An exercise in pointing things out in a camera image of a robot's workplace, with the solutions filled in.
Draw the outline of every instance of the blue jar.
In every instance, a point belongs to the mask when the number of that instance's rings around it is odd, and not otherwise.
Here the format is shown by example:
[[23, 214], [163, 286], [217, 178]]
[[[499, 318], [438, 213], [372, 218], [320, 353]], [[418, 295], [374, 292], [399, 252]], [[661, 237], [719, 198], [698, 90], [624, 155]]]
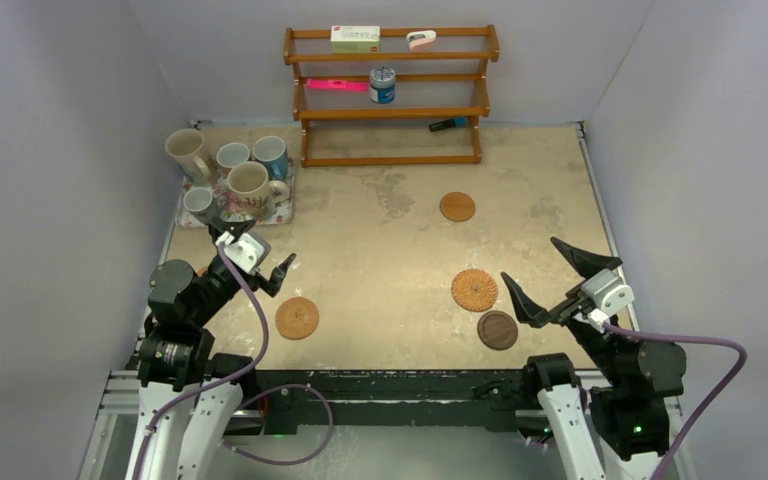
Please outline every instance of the blue jar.
[[369, 72], [369, 98], [375, 103], [390, 103], [396, 98], [396, 71], [390, 67]]

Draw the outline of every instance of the white wall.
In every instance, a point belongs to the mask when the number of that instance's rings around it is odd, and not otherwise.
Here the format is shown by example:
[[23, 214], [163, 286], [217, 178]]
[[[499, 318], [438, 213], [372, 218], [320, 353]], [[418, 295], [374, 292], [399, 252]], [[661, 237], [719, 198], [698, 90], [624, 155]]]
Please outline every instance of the white wall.
[[[588, 140], [643, 327], [749, 350], [691, 431], [700, 478], [768, 478], [768, 0], [657, 0]], [[693, 407], [735, 355], [688, 351]]]
[[180, 181], [125, 0], [0, 0], [0, 479], [75, 478]]
[[[287, 27], [493, 23], [502, 48], [499, 62], [488, 71], [490, 118], [560, 123], [583, 120], [593, 111], [651, 0], [131, 0], [131, 4], [192, 118], [292, 121], [292, 70], [281, 56]], [[397, 42], [397, 48], [407, 47]], [[441, 64], [423, 63], [393, 62], [393, 66], [398, 74]], [[476, 62], [470, 65], [474, 70]], [[347, 67], [352, 74], [369, 71], [368, 66], [364, 70], [363, 65], [345, 64], [331, 71]], [[405, 85], [396, 101], [415, 101], [419, 106], [432, 96], [442, 102], [432, 106], [465, 104], [469, 92], [458, 87]]]

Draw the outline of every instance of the wooden rack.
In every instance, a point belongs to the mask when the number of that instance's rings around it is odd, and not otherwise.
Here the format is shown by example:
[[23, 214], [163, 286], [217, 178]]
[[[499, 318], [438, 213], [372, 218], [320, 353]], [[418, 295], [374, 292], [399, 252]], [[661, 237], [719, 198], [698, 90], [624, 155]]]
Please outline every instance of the wooden rack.
[[[293, 118], [302, 124], [301, 161], [304, 167], [343, 165], [409, 165], [444, 163], [480, 163], [481, 142], [478, 137], [479, 118], [490, 115], [490, 98], [487, 95], [487, 63], [499, 60], [499, 38], [493, 25], [486, 27], [442, 28], [382, 28], [381, 37], [405, 37], [418, 30], [434, 30], [438, 37], [484, 37], [484, 49], [478, 52], [377, 52], [377, 53], [316, 53], [297, 54], [296, 40], [330, 39], [331, 30], [293, 30], [288, 28], [284, 36], [284, 64], [293, 67]], [[308, 78], [328, 78], [352, 82], [366, 82], [366, 75], [304, 76], [299, 64], [306, 62], [380, 62], [383, 60], [478, 60], [475, 73], [446, 74], [396, 74], [396, 82], [473, 82], [472, 99], [463, 107], [414, 107], [414, 108], [361, 108], [361, 109], [310, 109], [305, 96]], [[363, 157], [363, 158], [310, 158], [311, 122], [331, 120], [373, 120], [394, 118], [452, 118], [466, 117], [472, 140], [472, 155], [447, 155], [426, 157]]]

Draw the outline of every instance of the dark brown coaster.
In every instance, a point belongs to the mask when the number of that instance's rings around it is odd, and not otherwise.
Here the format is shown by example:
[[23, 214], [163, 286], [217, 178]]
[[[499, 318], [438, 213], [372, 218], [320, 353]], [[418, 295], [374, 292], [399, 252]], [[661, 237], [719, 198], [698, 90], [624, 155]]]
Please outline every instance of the dark brown coaster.
[[483, 312], [489, 310], [499, 290], [496, 281], [484, 270], [470, 268], [455, 275], [452, 280], [452, 297], [455, 303], [470, 312]]
[[282, 337], [301, 340], [319, 325], [319, 309], [304, 297], [287, 300], [275, 312], [275, 326]]
[[465, 222], [475, 214], [475, 202], [465, 193], [447, 193], [440, 200], [440, 212], [453, 222]]
[[507, 350], [516, 343], [519, 329], [510, 315], [491, 310], [478, 320], [478, 337], [493, 350]]

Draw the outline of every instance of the mug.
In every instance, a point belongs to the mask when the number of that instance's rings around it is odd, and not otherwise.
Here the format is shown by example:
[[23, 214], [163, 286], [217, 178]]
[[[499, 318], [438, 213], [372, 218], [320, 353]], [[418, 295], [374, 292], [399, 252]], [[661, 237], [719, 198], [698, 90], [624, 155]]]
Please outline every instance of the mug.
[[213, 198], [213, 190], [205, 187], [193, 187], [185, 193], [184, 208], [205, 225], [210, 223], [211, 218], [219, 216], [219, 206]]
[[269, 181], [266, 167], [256, 162], [234, 167], [228, 174], [228, 188], [258, 220], [271, 217], [275, 213], [275, 204], [290, 198], [290, 187], [278, 180]]
[[290, 158], [287, 145], [280, 137], [262, 137], [254, 143], [255, 160], [269, 170], [269, 176], [275, 180], [284, 180], [290, 172]]
[[210, 153], [204, 136], [193, 128], [182, 128], [166, 139], [166, 153], [184, 169], [193, 183], [205, 184], [215, 179], [210, 170]]
[[219, 164], [219, 168], [225, 172], [225, 176], [231, 173], [231, 169], [249, 161], [251, 154], [249, 153], [249, 147], [244, 143], [229, 143], [219, 149], [216, 153], [216, 163]]

